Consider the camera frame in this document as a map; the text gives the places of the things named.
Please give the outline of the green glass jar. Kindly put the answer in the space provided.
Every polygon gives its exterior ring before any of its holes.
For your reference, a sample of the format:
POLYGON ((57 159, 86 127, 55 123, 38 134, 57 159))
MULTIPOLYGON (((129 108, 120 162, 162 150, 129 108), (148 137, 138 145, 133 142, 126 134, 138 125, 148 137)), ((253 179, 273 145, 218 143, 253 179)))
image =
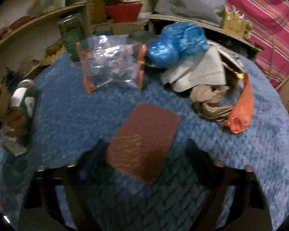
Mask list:
POLYGON ((63 45, 66 48, 70 59, 74 63, 79 63, 80 60, 76 43, 81 42, 86 38, 80 13, 69 15, 60 19, 57 25, 63 45))

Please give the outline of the blue textured table cloth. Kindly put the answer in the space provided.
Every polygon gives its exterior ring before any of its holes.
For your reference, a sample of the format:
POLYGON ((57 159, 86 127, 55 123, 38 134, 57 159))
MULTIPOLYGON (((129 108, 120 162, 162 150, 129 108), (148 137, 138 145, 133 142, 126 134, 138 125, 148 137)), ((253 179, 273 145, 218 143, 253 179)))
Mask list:
POLYGON ((147 102, 181 116, 170 159, 162 178, 152 186, 115 172, 100 188, 85 189, 89 206, 104 228, 187 230, 191 226, 207 195, 184 158, 185 143, 191 139, 231 167, 255 168, 272 227, 277 229, 289 215, 289 114, 256 64, 247 58, 242 63, 252 83, 255 111, 249 128, 233 135, 196 115, 188 98, 165 90, 154 74, 142 92, 107 85, 89 94, 80 68, 62 54, 35 79, 42 92, 28 152, 14 157, 0 145, 0 207, 11 226, 34 229, 26 223, 21 207, 38 166, 66 165, 99 139, 111 140, 137 104, 147 102))

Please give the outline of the brown scouring pad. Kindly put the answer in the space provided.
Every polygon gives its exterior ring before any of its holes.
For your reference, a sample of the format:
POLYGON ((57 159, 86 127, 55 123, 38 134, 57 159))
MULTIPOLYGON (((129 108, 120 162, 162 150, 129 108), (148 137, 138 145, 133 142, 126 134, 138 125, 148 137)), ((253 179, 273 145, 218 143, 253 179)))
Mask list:
POLYGON ((110 142, 106 161, 118 171, 149 184, 160 174, 181 117, 153 104, 141 103, 110 142))

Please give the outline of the orange plastic bag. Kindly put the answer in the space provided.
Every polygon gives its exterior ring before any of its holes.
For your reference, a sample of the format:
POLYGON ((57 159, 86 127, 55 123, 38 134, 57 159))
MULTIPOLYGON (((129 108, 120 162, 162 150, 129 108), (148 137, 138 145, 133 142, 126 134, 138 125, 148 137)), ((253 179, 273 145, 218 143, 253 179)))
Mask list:
POLYGON ((225 121, 226 126, 233 134, 246 130, 254 114, 254 96, 248 74, 243 76, 243 91, 225 121))

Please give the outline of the wooden shelf unit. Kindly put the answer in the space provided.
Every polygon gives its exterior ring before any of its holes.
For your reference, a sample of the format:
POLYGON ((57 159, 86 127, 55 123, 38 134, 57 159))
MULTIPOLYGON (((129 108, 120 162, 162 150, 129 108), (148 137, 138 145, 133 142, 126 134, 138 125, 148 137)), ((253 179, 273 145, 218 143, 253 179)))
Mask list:
POLYGON ((90 36, 87 0, 64 0, 63 7, 55 7, 55 0, 5 0, 0 5, 0 82, 8 71, 41 60, 60 39, 60 19, 73 14, 80 14, 90 36))

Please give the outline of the crumpled brown paper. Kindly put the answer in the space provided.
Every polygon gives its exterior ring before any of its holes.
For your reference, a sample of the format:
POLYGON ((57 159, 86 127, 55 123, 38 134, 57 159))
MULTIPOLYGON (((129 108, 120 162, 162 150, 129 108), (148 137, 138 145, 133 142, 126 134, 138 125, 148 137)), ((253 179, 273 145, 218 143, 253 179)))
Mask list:
POLYGON ((219 106, 227 91, 227 85, 197 85, 193 87, 190 99, 193 101, 193 110, 201 117, 220 121, 228 117, 234 105, 219 106))

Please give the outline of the grey cushion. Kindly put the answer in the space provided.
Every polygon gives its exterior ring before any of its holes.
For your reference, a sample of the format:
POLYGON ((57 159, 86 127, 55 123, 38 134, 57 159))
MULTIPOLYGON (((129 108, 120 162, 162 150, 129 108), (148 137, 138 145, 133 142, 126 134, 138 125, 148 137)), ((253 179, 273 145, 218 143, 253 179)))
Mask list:
POLYGON ((227 0, 158 0, 155 12, 220 27, 227 0))

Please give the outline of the yellow oil jug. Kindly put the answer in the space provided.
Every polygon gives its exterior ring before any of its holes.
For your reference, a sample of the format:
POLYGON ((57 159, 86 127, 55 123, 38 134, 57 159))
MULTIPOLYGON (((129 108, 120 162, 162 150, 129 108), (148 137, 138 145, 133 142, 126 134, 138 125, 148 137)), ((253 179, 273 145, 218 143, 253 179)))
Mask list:
POLYGON ((101 24, 107 21, 104 0, 87 0, 91 24, 101 24))

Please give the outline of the grey side table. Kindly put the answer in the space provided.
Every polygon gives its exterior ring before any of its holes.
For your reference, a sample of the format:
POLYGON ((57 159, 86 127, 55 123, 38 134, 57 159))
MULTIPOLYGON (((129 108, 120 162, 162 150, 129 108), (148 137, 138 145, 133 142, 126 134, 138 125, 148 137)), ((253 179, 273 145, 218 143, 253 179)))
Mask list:
POLYGON ((193 23, 204 29, 205 35, 208 40, 219 43, 224 47, 252 60, 253 62, 255 62, 258 53, 264 50, 264 47, 257 43, 252 43, 249 40, 245 40, 242 37, 238 37, 237 35, 228 33, 219 27, 215 27, 207 23, 201 23, 199 21, 194 21, 191 19, 159 14, 148 15, 146 16, 146 18, 153 21, 153 25, 155 26, 155 30, 157 32, 161 32, 162 28, 174 22, 193 23))

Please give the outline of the red plastic basin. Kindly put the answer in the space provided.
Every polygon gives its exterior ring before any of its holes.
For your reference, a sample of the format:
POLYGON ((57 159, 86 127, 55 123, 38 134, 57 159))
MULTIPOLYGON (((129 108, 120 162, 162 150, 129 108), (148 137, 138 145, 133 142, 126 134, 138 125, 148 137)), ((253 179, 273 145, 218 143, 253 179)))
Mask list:
POLYGON ((107 14, 113 19, 113 23, 129 23, 138 20, 142 9, 142 3, 121 3, 106 6, 107 14))

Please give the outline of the blue plastic bag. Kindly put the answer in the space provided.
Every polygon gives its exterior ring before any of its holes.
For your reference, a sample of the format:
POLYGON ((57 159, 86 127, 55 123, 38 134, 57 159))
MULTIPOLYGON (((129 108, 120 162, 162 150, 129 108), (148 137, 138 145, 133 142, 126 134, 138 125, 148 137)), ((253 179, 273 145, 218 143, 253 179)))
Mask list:
POLYGON ((146 56, 153 66, 168 68, 181 59, 203 54, 209 48, 202 27, 175 22, 164 27, 160 36, 148 44, 146 56))

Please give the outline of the clear orange-edged plastic bag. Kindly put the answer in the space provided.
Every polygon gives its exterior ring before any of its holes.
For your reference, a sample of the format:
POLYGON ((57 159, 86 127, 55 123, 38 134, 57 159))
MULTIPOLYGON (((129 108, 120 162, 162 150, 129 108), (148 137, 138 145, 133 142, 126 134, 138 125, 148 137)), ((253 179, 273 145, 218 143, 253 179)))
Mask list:
POLYGON ((76 43, 88 93, 111 82, 142 89, 147 46, 115 35, 92 36, 76 43))

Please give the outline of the black white patterned packet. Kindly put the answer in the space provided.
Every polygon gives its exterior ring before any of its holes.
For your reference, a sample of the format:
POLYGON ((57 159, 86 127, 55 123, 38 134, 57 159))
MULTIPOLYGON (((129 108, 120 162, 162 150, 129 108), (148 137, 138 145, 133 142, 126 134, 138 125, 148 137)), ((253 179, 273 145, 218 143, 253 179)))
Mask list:
POLYGON ((232 52, 231 50, 214 41, 208 40, 208 43, 217 48, 222 63, 227 69, 231 70, 237 75, 245 73, 244 65, 237 53, 232 52))

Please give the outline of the yellow wicker utensil basket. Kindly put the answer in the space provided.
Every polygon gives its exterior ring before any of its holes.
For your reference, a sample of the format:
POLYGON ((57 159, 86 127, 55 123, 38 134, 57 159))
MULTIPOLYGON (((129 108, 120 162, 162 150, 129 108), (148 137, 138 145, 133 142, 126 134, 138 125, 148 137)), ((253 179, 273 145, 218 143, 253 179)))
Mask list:
POLYGON ((245 40, 251 37, 253 30, 252 23, 234 5, 231 8, 225 7, 221 28, 245 40))

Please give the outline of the white cloth rag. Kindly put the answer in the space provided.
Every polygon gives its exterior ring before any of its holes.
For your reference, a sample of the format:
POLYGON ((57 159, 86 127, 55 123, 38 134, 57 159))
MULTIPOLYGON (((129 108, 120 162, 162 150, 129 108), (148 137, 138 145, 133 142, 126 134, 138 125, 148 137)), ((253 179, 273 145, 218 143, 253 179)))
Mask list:
POLYGON ((161 75, 161 82, 170 84, 175 92, 197 85, 225 85, 224 67, 217 48, 211 46, 206 53, 180 60, 161 75))

